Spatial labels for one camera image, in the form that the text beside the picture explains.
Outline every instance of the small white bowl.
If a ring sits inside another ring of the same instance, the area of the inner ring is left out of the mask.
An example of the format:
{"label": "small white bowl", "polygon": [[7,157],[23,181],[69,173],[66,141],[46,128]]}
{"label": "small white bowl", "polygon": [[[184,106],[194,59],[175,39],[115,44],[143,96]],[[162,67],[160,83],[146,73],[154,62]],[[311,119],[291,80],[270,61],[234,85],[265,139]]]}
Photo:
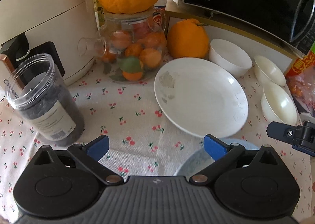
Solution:
{"label": "small white bowl", "polygon": [[271,60],[264,56],[255,56],[254,72],[257,80],[262,84],[273,82],[275,84],[285,86],[286,81],[282,71]]}
{"label": "small white bowl", "polygon": [[269,82],[264,85],[261,109],[269,122],[296,124],[297,113],[293,101],[286,91],[275,83]]}
{"label": "small white bowl", "polygon": [[223,39],[211,41],[209,60],[224,68],[235,78],[243,76],[253,65],[242,48]]}

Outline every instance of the plastic cup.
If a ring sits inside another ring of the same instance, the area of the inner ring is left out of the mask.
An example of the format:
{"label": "plastic cup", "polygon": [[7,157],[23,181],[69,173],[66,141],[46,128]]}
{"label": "plastic cup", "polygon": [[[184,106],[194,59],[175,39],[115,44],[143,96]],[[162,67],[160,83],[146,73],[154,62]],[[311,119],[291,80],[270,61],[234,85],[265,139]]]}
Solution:
{"label": "plastic cup", "polygon": [[71,145],[83,133],[83,116],[49,54],[21,63],[7,81],[5,96],[24,119],[56,145]]}

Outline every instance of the microwave door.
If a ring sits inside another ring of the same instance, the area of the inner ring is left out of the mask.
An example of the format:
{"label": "microwave door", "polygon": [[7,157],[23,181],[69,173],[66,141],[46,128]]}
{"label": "microwave door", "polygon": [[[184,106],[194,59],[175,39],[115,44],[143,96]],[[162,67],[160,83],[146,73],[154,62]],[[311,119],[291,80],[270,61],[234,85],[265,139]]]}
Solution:
{"label": "microwave door", "polygon": [[[310,14],[305,13],[305,9],[310,10]],[[297,46],[299,42],[309,33],[315,22],[315,0],[300,0],[296,12],[294,14],[290,40],[293,46]]]}

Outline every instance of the stacked cups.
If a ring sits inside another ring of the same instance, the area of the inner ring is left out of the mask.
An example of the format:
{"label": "stacked cups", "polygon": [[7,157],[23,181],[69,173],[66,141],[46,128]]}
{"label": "stacked cups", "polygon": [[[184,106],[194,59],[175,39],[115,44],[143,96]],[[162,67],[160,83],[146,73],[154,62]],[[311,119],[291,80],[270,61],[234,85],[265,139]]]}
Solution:
{"label": "stacked cups", "polygon": [[[167,3],[167,0],[158,0],[156,3],[155,3],[155,7],[158,7],[162,10],[165,10],[165,7],[166,7],[166,3]],[[158,11],[155,11],[153,13],[153,20],[155,21],[155,23],[157,23],[158,25],[161,24],[161,14],[158,12]]]}

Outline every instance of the white air fryer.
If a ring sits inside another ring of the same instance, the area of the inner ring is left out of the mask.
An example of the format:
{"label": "white air fryer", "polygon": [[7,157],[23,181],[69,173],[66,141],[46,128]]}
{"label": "white air fryer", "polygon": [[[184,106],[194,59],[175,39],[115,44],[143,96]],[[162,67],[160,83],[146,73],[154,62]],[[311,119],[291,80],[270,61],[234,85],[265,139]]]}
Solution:
{"label": "white air fryer", "polygon": [[65,83],[72,84],[94,62],[78,56],[78,41],[96,31],[93,0],[0,0],[0,86],[39,53],[52,55]]}

